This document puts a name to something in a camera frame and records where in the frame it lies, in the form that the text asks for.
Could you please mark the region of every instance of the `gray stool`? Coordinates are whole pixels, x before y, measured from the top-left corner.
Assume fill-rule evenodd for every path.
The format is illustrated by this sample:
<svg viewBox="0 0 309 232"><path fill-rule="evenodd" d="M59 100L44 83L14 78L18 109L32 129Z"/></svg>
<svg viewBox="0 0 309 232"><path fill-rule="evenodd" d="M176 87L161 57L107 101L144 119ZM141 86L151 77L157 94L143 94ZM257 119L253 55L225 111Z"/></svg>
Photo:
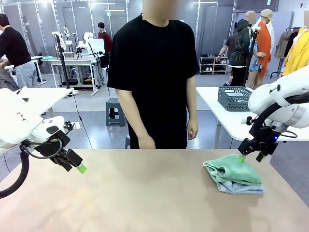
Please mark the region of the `gray stool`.
<svg viewBox="0 0 309 232"><path fill-rule="evenodd" d="M125 145L125 149L127 149L128 146L130 146L131 144L131 139L130 139L130 135L126 136L126 145Z"/></svg>
<svg viewBox="0 0 309 232"><path fill-rule="evenodd" d="M125 126L125 115L118 98L111 98L106 102L106 126L110 126L110 123L118 123L121 127Z"/></svg>

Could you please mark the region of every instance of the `yellow jacket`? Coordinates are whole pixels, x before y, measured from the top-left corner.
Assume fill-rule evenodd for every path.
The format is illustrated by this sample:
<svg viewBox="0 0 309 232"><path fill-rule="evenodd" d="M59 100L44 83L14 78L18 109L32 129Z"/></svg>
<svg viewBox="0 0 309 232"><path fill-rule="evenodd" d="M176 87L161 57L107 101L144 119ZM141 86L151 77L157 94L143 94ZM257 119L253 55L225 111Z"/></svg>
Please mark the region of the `yellow jacket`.
<svg viewBox="0 0 309 232"><path fill-rule="evenodd" d="M289 51L285 59L285 70L283 75L288 75L298 69L305 67L309 61L309 30L305 31L298 39L295 46Z"/></svg>

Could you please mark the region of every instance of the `person's hand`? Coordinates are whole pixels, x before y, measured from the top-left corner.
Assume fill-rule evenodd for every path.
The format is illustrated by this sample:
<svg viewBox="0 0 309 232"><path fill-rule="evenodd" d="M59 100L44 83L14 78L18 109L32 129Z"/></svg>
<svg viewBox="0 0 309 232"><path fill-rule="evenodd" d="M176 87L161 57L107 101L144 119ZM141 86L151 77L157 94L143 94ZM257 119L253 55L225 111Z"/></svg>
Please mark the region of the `person's hand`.
<svg viewBox="0 0 309 232"><path fill-rule="evenodd" d="M140 149L155 149L155 142L149 135L139 138Z"/></svg>
<svg viewBox="0 0 309 232"><path fill-rule="evenodd" d="M198 125L197 125L197 119L189 119L188 122L188 139L192 140L197 137L198 133Z"/></svg>
<svg viewBox="0 0 309 232"><path fill-rule="evenodd" d="M264 52L258 52L258 53L256 53L256 56L257 56L257 57L263 57L263 58L265 58L265 57L266 57L266 53L264 53Z"/></svg>

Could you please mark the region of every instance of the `basket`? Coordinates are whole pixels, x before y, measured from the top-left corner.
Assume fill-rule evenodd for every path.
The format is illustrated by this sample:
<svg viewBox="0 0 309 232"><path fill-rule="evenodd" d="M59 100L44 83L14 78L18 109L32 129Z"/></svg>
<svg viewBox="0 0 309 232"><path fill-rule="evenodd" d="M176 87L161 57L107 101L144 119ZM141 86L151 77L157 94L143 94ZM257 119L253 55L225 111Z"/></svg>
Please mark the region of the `basket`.
<svg viewBox="0 0 309 232"><path fill-rule="evenodd" d="M251 92L242 86L219 87L218 102L227 111L231 112L250 111L248 107L248 101L250 95Z"/></svg>

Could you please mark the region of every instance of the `gray pants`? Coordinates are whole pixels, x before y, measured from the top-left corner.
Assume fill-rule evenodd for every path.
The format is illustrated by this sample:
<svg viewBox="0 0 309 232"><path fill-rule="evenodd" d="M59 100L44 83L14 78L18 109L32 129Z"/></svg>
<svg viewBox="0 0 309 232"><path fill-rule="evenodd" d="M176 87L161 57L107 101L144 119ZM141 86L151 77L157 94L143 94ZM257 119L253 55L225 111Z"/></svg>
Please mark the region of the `gray pants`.
<svg viewBox="0 0 309 232"><path fill-rule="evenodd" d="M29 61L26 64L16 66L16 78L18 82L18 87L22 88L27 86L28 88L37 88L37 70L35 64Z"/></svg>

